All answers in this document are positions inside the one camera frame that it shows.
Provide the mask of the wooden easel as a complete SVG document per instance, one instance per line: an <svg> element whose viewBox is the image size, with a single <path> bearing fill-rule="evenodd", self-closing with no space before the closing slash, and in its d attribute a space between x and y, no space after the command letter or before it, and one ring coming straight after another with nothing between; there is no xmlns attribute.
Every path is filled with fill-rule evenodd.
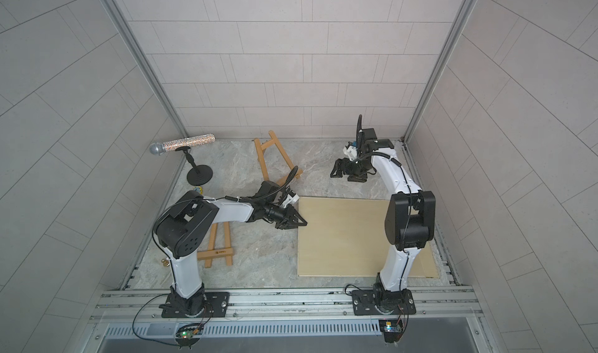
<svg viewBox="0 0 598 353"><path fill-rule="evenodd" d="M273 130L258 131L251 141L250 174L256 175L259 180L273 180L282 185L287 174L297 167L294 181L304 181L304 170L297 163L299 144L299 139L283 139Z"/></svg>
<svg viewBox="0 0 598 353"><path fill-rule="evenodd" d="M209 231L207 249L197 253L197 260L202 261L206 269L213 267L213 261L216 259L224 259L225 264L232 267L234 254L230 223L215 223Z"/></svg>

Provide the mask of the plywood board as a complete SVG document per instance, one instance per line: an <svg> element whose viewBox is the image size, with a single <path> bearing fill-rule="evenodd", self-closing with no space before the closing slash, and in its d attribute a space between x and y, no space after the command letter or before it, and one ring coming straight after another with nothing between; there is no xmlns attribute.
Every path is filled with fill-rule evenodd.
<svg viewBox="0 0 598 353"><path fill-rule="evenodd" d="M298 230L301 277L374 277L389 252L384 221L387 200L302 197L298 212L308 222Z"/></svg>

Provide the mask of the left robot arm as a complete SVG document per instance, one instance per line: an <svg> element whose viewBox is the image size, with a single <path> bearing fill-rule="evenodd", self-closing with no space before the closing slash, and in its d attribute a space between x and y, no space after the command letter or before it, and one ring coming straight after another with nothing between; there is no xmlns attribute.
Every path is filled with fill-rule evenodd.
<svg viewBox="0 0 598 353"><path fill-rule="evenodd" d="M281 186L264 181L251 197L214 199L190 190L157 218L152 227L152 239L167 256L173 274L170 293L160 305L163 318L207 317L225 312L225 306L217 309L215 301L206 295L196 255L213 225L259 220L279 230L307 225L294 207L299 195L289 187L297 174L295 166Z"/></svg>

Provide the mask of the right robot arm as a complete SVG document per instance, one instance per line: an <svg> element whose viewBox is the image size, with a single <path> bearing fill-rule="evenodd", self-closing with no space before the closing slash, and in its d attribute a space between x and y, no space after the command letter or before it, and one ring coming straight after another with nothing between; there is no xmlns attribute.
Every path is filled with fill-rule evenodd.
<svg viewBox="0 0 598 353"><path fill-rule="evenodd" d="M350 293L357 315L401 315L416 313L408 276L417 255L434 239L436 198L409 177L399 161L392 141L379 139L372 128L362 127L358 117L356 139L344 148L345 158L335 161L332 178L365 183L370 174L380 175L391 193L384 220L390 247L383 269L371 290Z"/></svg>

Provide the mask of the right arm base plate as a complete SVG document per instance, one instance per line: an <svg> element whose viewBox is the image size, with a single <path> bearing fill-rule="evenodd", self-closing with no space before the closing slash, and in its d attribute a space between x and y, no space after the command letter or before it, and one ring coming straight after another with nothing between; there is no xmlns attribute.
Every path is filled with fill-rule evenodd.
<svg viewBox="0 0 598 353"><path fill-rule="evenodd" d="M355 316L411 316L417 313L409 289L399 292L355 289L350 296Z"/></svg>

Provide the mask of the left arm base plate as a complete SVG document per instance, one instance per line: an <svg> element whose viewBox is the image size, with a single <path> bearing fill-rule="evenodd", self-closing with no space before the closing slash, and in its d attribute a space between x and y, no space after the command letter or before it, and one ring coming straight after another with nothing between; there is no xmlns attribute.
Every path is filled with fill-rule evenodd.
<svg viewBox="0 0 598 353"><path fill-rule="evenodd" d="M229 292L205 292L200 289L190 298L183 298L174 289L159 305L163 318L221 318L226 316Z"/></svg>

